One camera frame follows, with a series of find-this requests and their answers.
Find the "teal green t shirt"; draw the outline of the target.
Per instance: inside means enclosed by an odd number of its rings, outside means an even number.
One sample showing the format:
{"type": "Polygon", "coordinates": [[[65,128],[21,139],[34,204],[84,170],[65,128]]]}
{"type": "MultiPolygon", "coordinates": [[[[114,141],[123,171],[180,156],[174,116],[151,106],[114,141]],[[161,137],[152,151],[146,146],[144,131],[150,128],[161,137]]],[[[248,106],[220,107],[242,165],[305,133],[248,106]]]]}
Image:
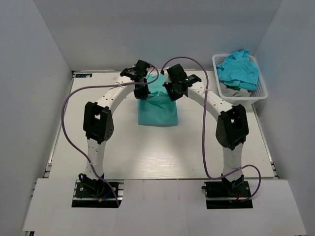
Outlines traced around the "teal green t shirt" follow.
{"type": "Polygon", "coordinates": [[[164,75],[150,75],[148,81],[154,81],[148,85],[150,94],[146,100],[137,102],[137,121],[139,125],[146,126],[176,126],[178,125],[178,113],[175,101],[171,101],[165,87],[164,75]]]}

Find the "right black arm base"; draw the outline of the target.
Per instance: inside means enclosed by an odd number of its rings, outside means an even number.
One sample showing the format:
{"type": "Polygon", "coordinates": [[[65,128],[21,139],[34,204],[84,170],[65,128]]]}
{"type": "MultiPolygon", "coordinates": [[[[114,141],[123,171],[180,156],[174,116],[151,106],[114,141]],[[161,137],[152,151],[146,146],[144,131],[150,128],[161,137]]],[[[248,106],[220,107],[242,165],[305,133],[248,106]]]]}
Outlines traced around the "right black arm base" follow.
{"type": "Polygon", "coordinates": [[[201,186],[205,193],[207,209],[250,209],[253,208],[249,183],[244,181],[232,193],[219,181],[204,182],[201,186]]]}

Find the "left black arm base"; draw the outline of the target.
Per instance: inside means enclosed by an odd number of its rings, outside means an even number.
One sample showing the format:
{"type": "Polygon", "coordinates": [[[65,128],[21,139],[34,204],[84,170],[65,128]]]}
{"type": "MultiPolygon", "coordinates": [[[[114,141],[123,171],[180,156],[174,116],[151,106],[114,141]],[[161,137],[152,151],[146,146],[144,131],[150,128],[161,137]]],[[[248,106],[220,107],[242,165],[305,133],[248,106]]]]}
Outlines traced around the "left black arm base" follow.
{"type": "Polygon", "coordinates": [[[122,202],[124,182],[111,180],[106,184],[79,174],[72,198],[72,208],[118,208],[122,202]]]}

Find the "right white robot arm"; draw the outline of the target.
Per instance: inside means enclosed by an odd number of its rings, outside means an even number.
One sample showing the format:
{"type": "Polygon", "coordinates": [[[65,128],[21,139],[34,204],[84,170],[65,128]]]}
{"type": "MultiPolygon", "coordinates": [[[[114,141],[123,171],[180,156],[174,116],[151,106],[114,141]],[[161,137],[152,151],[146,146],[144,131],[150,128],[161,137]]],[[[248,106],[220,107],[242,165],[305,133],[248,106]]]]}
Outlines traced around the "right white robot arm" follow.
{"type": "Polygon", "coordinates": [[[234,196],[244,182],[241,169],[242,149],[249,134],[246,109],[234,106],[207,89],[195,74],[187,75],[180,64],[161,71],[165,76],[165,87],[172,101],[186,96],[201,105],[216,120],[216,139],[223,150],[222,180],[223,192],[234,196]]]}

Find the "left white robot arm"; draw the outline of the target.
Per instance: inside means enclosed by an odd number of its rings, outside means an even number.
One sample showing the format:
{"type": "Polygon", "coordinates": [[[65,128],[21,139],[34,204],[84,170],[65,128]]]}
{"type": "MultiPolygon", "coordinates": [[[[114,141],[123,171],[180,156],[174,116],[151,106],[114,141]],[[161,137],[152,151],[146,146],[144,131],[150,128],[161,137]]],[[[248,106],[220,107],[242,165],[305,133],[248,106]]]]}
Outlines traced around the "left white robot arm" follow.
{"type": "Polygon", "coordinates": [[[138,60],[130,68],[124,69],[118,78],[118,84],[133,83],[127,86],[111,88],[96,102],[88,102],[85,105],[83,130],[86,133],[88,143],[88,157],[91,163],[87,163],[84,174],[92,179],[87,185],[87,190],[93,196],[103,193],[104,184],[97,180],[104,177],[103,159],[107,141],[114,132],[113,113],[120,103],[130,93],[134,93],[137,99],[146,99],[150,94],[147,83],[147,74],[150,64],[138,60]]]}

